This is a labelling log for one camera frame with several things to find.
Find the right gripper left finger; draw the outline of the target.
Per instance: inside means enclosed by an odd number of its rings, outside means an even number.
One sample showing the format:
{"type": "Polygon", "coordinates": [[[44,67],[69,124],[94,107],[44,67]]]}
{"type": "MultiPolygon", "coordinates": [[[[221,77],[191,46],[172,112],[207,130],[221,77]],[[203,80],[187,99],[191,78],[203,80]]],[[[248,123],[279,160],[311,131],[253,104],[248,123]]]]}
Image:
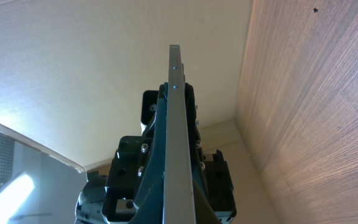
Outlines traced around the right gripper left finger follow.
{"type": "Polygon", "coordinates": [[[147,163],[135,196],[136,214],[132,223],[162,223],[164,198],[164,172],[166,152],[167,84],[160,85],[156,99],[157,109],[149,121],[142,138],[151,138],[147,163]]]}

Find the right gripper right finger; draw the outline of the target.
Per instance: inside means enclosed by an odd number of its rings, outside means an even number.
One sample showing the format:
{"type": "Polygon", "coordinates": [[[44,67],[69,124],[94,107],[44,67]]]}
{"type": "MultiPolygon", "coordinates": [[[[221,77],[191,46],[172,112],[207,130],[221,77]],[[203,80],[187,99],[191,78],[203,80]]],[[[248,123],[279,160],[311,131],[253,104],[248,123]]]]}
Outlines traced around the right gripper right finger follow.
{"type": "Polygon", "coordinates": [[[185,84],[185,105],[187,115],[188,137],[190,143],[190,163],[195,199],[195,214],[197,224],[221,224],[209,203],[208,186],[201,168],[202,150],[198,149],[197,140],[200,139],[196,125],[195,94],[193,87],[185,84]]]}

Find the teal Galaxy smartphone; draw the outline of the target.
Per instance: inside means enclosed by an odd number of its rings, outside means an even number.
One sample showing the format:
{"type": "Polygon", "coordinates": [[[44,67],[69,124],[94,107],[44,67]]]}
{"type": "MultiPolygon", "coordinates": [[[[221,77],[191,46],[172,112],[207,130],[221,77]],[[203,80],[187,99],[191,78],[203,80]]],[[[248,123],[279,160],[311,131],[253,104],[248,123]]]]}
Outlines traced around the teal Galaxy smartphone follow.
{"type": "Polygon", "coordinates": [[[163,222],[196,223],[185,104],[185,77],[179,45],[169,50],[163,222]]]}

